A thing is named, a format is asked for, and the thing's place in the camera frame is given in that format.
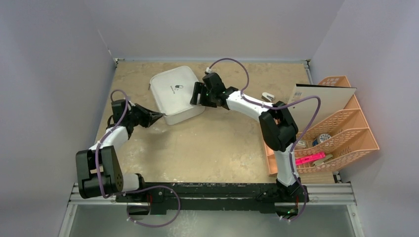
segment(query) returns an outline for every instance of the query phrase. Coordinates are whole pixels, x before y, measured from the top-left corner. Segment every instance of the small white object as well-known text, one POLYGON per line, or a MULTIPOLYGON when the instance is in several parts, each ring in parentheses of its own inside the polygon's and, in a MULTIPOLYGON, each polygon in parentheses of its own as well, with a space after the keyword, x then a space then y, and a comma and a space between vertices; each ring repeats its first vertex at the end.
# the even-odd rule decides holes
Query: small white object
POLYGON ((198 79, 187 66, 181 66, 155 75, 150 89, 159 111, 168 125, 173 125, 201 114, 205 107, 191 105, 190 101, 198 79))
POLYGON ((136 174, 123 174, 122 177, 124 179, 122 192, 137 190, 140 188, 140 183, 136 174))
POLYGON ((212 73, 212 69, 208 67, 208 68, 205 70, 205 72, 206 72, 206 73, 208 73, 208 74, 210 74, 210 73, 212 73))
POLYGON ((262 99, 272 103, 275 100, 275 96, 273 94, 268 93, 268 92, 264 92, 264 93, 262 93, 262 99))
POLYGON ((295 146, 296 150, 300 150, 300 149, 306 149, 307 148, 307 143, 303 140, 299 140, 295 146))
POLYGON ((331 139, 331 136, 330 136, 329 134, 327 134, 327 133, 320 134, 320 135, 316 138, 316 140, 314 140, 314 141, 313 141, 313 146, 317 146, 317 145, 319 145, 320 143, 325 142, 326 140, 329 140, 329 139, 331 139))

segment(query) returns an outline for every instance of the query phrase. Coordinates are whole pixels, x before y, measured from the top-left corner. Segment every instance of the black metal base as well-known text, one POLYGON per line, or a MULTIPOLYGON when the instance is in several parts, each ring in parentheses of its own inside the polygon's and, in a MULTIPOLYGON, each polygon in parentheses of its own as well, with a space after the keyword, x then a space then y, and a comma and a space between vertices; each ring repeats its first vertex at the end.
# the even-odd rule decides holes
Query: black metal base
MULTIPOLYGON (((295 212, 295 206, 275 207, 276 202, 295 203, 297 197, 304 200, 304 192, 299 187, 282 186, 280 183, 145 183, 145 187, 163 185, 173 189, 181 199, 182 210, 235 210, 277 213, 280 216, 295 212)), ((146 193, 118 196, 116 202, 147 202, 147 194, 152 197, 152 215, 164 215, 167 210, 177 210, 176 196, 163 188, 146 193)))

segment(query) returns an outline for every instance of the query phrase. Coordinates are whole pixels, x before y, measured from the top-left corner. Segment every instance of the metal frame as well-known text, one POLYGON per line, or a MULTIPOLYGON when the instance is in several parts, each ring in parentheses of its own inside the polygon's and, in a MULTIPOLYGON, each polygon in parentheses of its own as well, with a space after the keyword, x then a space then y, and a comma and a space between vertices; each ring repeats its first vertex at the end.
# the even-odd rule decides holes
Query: metal frame
MULTIPOLYGON (((214 62, 222 57, 125 57, 125 58, 114 58, 118 61, 127 61, 127 62, 195 62, 195 63, 208 63, 214 62)), ((239 60, 242 63, 302 63, 307 64, 307 60, 287 60, 280 58, 241 58, 234 57, 234 59, 239 60)))
MULTIPOLYGON (((310 202, 307 205, 354 205, 355 196, 351 184, 305 184, 310 202)), ((83 199, 79 194, 79 186, 74 184, 69 205, 128 205, 126 202, 116 202, 115 196, 108 199, 92 197, 83 199)), ((129 203, 129 205, 147 206, 146 202, 129 203)), ((277 202, 276 206, 295 205, 294 202, 277 202)))
POLYGON ((74 216, 76 215, 77 205, 69 204, 67 206, 66 214, 64 215, 63 224, 61 225, 60 234, 58 237, 70 236, 71 227, 73 226, 74 216))
POLYGON ((364 231, 362 230, 362 225, 361 221, 359 220, 358 209, 356 205, 347 205, 347 208, 355 237, 364 237, 365 235, 364 231))
POLYGON ((310 85, 314 85, 313 78, 311 77, 309 61, 306 60, 303 64, 304 64, 305 73, 307 73, 308 82, 310 83, 310 85))
MULTIPOLYGON (((364 237, 362 227, 359 221, 356 209, 355 196, 350 183, 344 184, 305 184, 307 186, 310 202, 307 205, 346 205, 350 214, 351 223, 356 237, 364 237)), ((59 237, 70 236, 71 227, 78 205, 135 205, 147 206, 146 202, 126 203, 116 202, 115 196, 108 199, 102 197, 92 197, 83 199, 79 194, 79 186, 77 183, 73 185, 73 189, 68 202, 67 211, 61 226, 59 237)), ((289 202, 277 202, 276 206, 295 205, 289 202)))

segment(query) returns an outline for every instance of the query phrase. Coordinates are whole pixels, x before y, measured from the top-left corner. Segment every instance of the pink highlighter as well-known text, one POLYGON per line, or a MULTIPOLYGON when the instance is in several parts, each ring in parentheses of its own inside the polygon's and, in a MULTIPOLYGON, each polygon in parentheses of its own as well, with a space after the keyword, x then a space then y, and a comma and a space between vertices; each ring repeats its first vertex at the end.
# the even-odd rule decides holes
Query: pink highlighter
POLYGON ((301 157, 295 160, 295 164, 296 165, 301 165, 301 164, 305 164, 305 163, 309 163, 318 159, 322 159, 325 158, 326 154, 324 152, 319 152, 310 156, 306 156, 306 157, 301 157))

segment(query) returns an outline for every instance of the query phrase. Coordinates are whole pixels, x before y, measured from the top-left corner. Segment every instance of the glass panel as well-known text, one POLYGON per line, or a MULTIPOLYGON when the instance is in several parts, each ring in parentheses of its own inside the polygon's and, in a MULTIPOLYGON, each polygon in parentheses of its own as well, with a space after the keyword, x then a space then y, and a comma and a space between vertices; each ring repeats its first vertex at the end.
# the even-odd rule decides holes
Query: glass panel
MULTIPOLYGON (((142 222, 161 224, 174 214, 175 211, 168 211, 167 215, 145 216, 142 222)), ((257 211, 183 210, 173 223, 161 228, 143 227, 126 218, 123 205, 79 205, 70 236, 355 236, 345 205, 307 206, 300 218, 291 223, 279 221, 276 214, 257 211)))

